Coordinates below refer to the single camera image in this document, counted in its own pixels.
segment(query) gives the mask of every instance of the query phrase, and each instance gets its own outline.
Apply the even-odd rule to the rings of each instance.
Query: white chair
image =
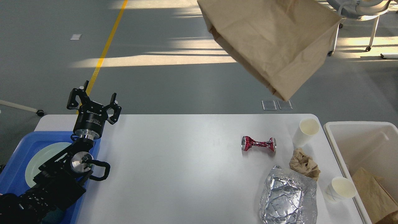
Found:
[[[328,3],[337,10],[338,14],[344,18],[357,21],[365,21],[374,19],[372,35],[369,42],[369,46],[366,47],[365,51],[370,51],[372,48],[373,39],[375,37],[378,18],[380,15],[388,12],[391,0],[327,0]],[[343,24],[340,24],[337,28],[336,37],[333,41],[332,50],[328,52],[328,56],[331,56],[336,49],[337,35],[339,28],[342,28]]]
[[[38,110],[38,109],[35,109],[35,108],[23,106],[23,105],[20,105],[20,104],[7,102],[7,101],[4,101],[4,100],[0,100],[0,105],[14,107],[14,108],[21,109],[21,110],[30,111],[30,112],[36,113],[40,117],[44,116],[44,111],[43,110]]]

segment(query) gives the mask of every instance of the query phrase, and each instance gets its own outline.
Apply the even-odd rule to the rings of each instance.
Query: foil container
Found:
[[[265,224],[315,224],[316,181],[275,165],[264,183],[259,214]]]

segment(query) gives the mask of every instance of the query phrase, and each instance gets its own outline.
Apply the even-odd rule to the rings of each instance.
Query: yellow floor line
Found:
[[[124,0],[122,8],[120,9],[119,15],[117,16],[115,24],[113,25],[111,34],[109,34],[108,40],[106,41],[106,44],[105,44],[105,47],[104,47],[104,49],[102,51],[101,57],[99,58],[99,60],[97,62],[96,69],[94,69],[94,73],[91,76],[90,82],[88,83],[88,87],[87,87],[87,91],[86,91],[87,95],[89,95],[91,90],[93,89],[93,85],[96,82],[99,70],[101,69],[102,63],[103,63],[103,61],[105,59],[105,56],[106,56],[106,53],[108,52],[109,46],[111,45],[113,36],[115,35],[117,26],[119,25],[120,19],[122,18],[122,15],[123,15],[123,12],[124,12],[124,10],[126,8],[127,2],[128,2],[128,0]]]

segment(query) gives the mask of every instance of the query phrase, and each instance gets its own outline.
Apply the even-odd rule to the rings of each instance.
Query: white plastic container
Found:
[[[398,200],[398,129],[388,122],[328,122],[326,136],[343,175],[351,179],[359,167],[383,177],[380,184]],[[366,224],[372,222],[358,195],[354,201]]]

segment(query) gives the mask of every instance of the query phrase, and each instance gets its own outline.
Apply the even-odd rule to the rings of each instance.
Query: white paper cup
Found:
[[[326,201],[334,204],[339,201],[353,198],[357,194],[355,185],[347,178],[335,177],[324,191]]]
[[[295,147],[302,147],[319,131],[319,124],[313,118],[304,118],[300,121],[295,135],[293,136],[293,144]]]

